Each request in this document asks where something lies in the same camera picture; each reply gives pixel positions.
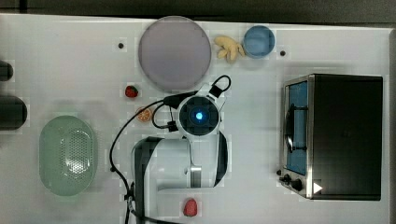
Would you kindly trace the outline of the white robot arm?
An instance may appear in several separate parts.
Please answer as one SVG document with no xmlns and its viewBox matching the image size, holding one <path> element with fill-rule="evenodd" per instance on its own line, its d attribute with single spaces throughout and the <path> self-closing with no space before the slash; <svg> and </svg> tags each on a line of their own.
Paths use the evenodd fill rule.
<svg viewBox="0 0 396 224">
<path fill-rule="evenodd" d="M 227 140 L 217 99 L 223 89 L 205 84 L 198 91 L 167 96 L 163 104 L 177 117 L 166 125 L 179 138 L 149 136 L 132 151 L 134 207 L 137 224 L 157 223 L 157 193 L 163 189 L 214 188 L 228 166 Z"/>
</svg>

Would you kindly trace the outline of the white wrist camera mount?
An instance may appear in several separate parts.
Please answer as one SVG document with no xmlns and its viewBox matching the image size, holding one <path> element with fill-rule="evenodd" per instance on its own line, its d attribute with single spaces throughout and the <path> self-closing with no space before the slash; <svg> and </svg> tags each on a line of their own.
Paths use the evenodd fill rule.
<svg viewBox="0 0 396 224">
<path fill-rule="evenodd" d="M 196 95 L 208 98 L 218 107 L 218 109 L 222 109 L 226 102 L 226 97 L 224 96 L 222 89 L 216 85 L 209 85 L 206 83 L 201 87 L 200 90 L 198 90 Z"/>
</svg>

